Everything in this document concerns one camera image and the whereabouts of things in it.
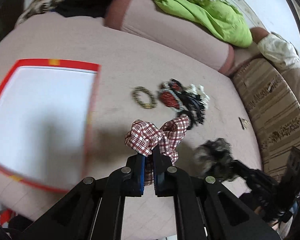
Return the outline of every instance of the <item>robotic arm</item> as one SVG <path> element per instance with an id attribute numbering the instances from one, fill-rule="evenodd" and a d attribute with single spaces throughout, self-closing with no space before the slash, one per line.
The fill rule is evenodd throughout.
<path id="1" fill-rule="evenodd" d="M 195 178 L 173 167 L 158 146 L 153 149 L 153 159 L 155 194 L 173 196 L 179 240 L 279 240 L 265 221 L 284 216 L 300 190 L 300 151 L 296 148 L 291 150 L 287 173 L 279 184 L 237 160 L 230 162 L 230 169 L 247 181 L 260 201 L 265 211 L 263 219 L 215 177 Z M 120 240 L 125 197 L 143 195 L 144 166 L 145 157 L 137 154 L 109 177 L 86 177 L 19 238 Z"/>

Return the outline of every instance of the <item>red and white plaid fabric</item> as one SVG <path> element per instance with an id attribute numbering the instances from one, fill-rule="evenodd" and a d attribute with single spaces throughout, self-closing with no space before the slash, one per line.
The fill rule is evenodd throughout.
<path id="1" fill-rule="evenodd" d="M 189 118 L 180 116 L 166 122 L 160 129 L 153 123 L 136 120 L 126 134 L 125 145 L 146 156 L 145 186 L 153 183 L 152 150 L 159 144 L 160 152 L 170 157 L 172 165 L 178 159 L 175 148 L 186 134 Z"/>

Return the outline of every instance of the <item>pink pillow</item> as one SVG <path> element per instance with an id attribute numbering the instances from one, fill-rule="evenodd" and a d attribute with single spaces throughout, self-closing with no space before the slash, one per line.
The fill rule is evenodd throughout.
<path id="1" fill-rule="evenodd" d="M 152 0 L 114 0 L 105 26 L 165 45 L 222 74 L 234 62 L 231 45 L 216 39 L 201 25 L 164 13 Z"/>

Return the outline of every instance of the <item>red whiteboard frame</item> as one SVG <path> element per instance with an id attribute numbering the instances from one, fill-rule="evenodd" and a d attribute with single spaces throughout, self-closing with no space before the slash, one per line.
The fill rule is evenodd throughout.
<path id="1" fill-rule="evenodd" d="M 5 78 L 2 80 L 0 84 L 0 95 L 2 94 L 2 91 L 6 84 L 9 82 L 10 78 L 14 74 L 14 72 L 22 66 L 46 66 L 46 67 L 57 67 L 57 68 L 73 68 L 73 69 L 82 69 L 82 70 L 89 70 L 93 71 L 96 74 L 95 81 L 93 82 L 93 86 L 91 88 L 91 96 L 90 96 L 90 103 L 89 103 L 89 109 L 87 114 L 87 122 L 86 122 L 86 129 L 85 129 L 85 135 L 84 135 L 84 146 L 83 146 L 83 154 L 84 154 L 84 160 L 83 160 L 83 167 L 86 166 L 87 161 L 87 152 L 88 152 L 88 145 L 90 142 L 90 134 L 91 134 L 91 113 L 93 111 L 95 100 L 96 100 L 96 94 L 98 89 L 98 77 L 99 72 L 101 70 L 101 65 L 95 64 L 95 63 L 89 63 L 89 62 L 82 62 L 82 61 L 75 61 L 75 60 L 65 60 L 65 59 L 20 59 L 18 60 L 12 68 L 9 70 Z M 66 193 L 68 190 L 55 188 L 46 186 L 44 184 L 40 184 L 38 182 L 32 181 L 29 178 L 23 178 L 18 174 L 15 174 L 13 171 L 9 171 L 8 169 L 2 167 L 0 165 L 0 171 L 4 173 L 5 175 L 9 176 L 11 179 L 16 180 L 18 182 L 22 182 L 24 184 L 27 184 L 32 187 L 36 187 L 39 189 L 52 191 L 52 192 L 61 192 Z"/>

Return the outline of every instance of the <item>black hair clip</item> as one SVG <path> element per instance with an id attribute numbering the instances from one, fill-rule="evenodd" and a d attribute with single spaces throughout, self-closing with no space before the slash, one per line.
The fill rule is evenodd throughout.
<path id="1" fill-rule="evenodd" d="M 179 116 L 186 114 L 190 119 L 190 125 L 187 130 L 190 130 L 194 124 L 203 124 L 205 119 L 205 106 L 201 102 L 200 95 L 186 92 L 182 84 L 175 79 L 170 79 L 168 86 L 187 108 L 187 111 L 184 110 L 179 113 Z"/>

